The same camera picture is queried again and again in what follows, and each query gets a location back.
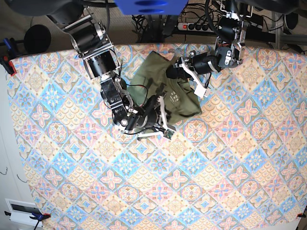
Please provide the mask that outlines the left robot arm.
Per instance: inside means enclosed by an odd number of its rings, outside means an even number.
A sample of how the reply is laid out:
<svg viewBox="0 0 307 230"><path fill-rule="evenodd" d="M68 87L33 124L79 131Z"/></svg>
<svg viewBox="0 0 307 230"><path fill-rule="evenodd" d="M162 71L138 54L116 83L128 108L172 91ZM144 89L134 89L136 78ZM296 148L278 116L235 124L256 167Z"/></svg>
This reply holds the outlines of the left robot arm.
<svg viewBox="0 0 307 230"><path fill-rule="evenodd" d="M234 0L220 4L224 13L218 24L213 22L210 1L205 1L204 12L209 28L217 35L215 49L211 53L196 55L191 52L188 57L179 58L166 69L170 79L196 80L200 75L209 75L205 87L210 83L213 72L235 68L243 63L245 38L248 27L247 17L252 16L252 7Z"/></svg>

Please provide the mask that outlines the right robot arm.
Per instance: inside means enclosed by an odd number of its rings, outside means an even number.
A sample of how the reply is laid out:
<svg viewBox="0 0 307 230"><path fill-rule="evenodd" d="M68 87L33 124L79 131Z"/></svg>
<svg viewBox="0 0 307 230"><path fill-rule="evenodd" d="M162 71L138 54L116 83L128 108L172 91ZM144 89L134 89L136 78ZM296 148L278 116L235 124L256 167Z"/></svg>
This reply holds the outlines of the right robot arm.
<svg viewBox="0 0 307 230"><path fill-rule="evenodd" d="M114 46L106 28L95 20L91 12L83 12L82 5L66 3L57 19L59 28L69 34L89 76L99 80L101 96L112 111L115 128L139 138L162 136L171 139L176 129L167 121L165 84L160 84L142 106L137 105L127 90L128 85L116 71L120 66L114 62L111 53Z"/></svg>

